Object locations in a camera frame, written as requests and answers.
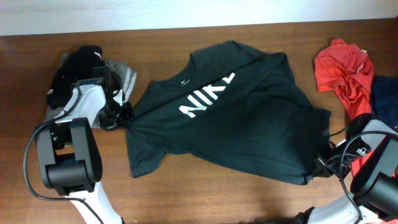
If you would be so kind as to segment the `dark green Nike t-shirt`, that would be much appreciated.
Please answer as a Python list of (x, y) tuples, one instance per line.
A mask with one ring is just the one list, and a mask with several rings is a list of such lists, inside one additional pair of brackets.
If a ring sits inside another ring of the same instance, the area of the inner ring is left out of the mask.
[(229, 169), (295, 185), (329, 156), (331, 112), (295, 84), (288, 57), (227, 41), (190, 54), (172, 78), (154, 81), (126, 129), (133, 177), (167, 154), (192, 154)]

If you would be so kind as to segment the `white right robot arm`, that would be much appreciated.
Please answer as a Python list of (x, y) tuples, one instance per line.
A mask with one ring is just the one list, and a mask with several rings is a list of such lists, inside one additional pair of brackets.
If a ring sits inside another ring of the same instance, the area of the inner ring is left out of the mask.
[(397, 128), (357, 116), (346, 138), (315, 159), (316, 174), (339, 178), (344, 196), (296, 215), (292, 223), (382, 223), (397, 219)]

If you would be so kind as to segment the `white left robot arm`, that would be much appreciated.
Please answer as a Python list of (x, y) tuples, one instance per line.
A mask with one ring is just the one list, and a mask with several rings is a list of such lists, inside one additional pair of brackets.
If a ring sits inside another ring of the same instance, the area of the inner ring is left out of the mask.
[(129, 97), (137, 72), (96, 67), (90, 79), (72, 83), (72, 95), (54, 118), (39, 125), (34, 142), (41, 179), (57, 192), (56, 201), (69, 201), (86, 223), (123, 223), (112, 207), (101, 179), (103, 162), (93, 129), (123, 129), (132, 120)]

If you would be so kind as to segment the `grey folded garment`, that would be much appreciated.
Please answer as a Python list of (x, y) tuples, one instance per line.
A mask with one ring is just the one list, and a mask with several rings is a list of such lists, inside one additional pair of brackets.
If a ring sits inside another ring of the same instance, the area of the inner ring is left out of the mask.
[[(135, 70), (132, 70), (126, 62), (122, 61), (116, 61), (116, 60), (105, 60), (104, 61), (104, 66), (108, 69), (110, 69), (112, 72), (116, 74), (117, 77), (121, 79), (121, 89), (123, 91), (123, 103), (126, 103), (129, 101), (130, 95), (132, 93), (132, 90), (134, 88), (136, 78), (137, 78), (137, 72)], [(55, 106), (54, 108), (50, 107), (50, 103), (48, 103), (47, 110), (46, 110), (46, 115), (44, 118), (44, 122), (56, 117), (61, 113), (61, 111), (64, 109), (65, 105), (71, 98), (71, 95), (67, 93), (66, 95), (66, 102), (61, 103), (60, 106)]]

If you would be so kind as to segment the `black folded garment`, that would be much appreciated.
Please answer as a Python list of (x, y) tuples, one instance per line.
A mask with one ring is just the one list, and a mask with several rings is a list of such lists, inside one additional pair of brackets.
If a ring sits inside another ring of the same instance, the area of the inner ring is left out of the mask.
[(84, 45), (64, 60), (46, 94), (46, 103), (52, 110), (68, 103), (72, 95), (72, 83), (93, 77), (93, 68), (102, 66), (102, 54), (100, 46)]

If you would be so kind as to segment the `navy blue garment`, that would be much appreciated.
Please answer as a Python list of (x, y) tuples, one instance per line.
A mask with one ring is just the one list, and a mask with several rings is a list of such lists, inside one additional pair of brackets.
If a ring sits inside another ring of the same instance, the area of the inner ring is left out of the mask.
[(375, 76), (370, 99), (373, 114), (397, 129), (397, 77)]

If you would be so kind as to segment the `red shirt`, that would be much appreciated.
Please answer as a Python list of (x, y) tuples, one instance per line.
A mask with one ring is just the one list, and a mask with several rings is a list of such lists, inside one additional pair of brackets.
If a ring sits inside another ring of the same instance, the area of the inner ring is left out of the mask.
[(314, 60), (318, 91), (334, 91), (351, 119), (371, 112), (374, 67), (366, 50), (333, 39)]

